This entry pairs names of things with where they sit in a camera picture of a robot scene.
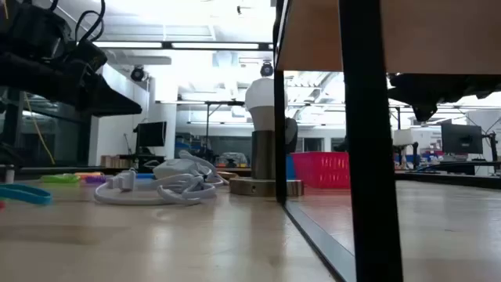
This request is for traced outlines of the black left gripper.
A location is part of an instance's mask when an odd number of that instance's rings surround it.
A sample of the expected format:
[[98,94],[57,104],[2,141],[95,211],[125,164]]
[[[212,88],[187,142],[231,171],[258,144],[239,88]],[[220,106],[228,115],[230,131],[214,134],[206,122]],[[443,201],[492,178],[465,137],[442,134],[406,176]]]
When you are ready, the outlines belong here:
[[142,113],[137,102],[112,89],[101,74],[91,72],[81,61],[58,69],[2,52],[1,85],[69,104],[96,117]]

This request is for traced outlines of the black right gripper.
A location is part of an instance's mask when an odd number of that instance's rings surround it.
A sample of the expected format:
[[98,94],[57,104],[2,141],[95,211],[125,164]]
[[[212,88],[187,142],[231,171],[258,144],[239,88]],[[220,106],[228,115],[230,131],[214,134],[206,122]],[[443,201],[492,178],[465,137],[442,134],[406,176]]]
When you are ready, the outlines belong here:
[[[455,103],[465,96],[469,78],[467,74],[417,74],[416,87],[413,74],[390,73],[387,77],[394,87],[388,89],[387,97],[408,105]],[[415,95],[405,90],[415,87]]]

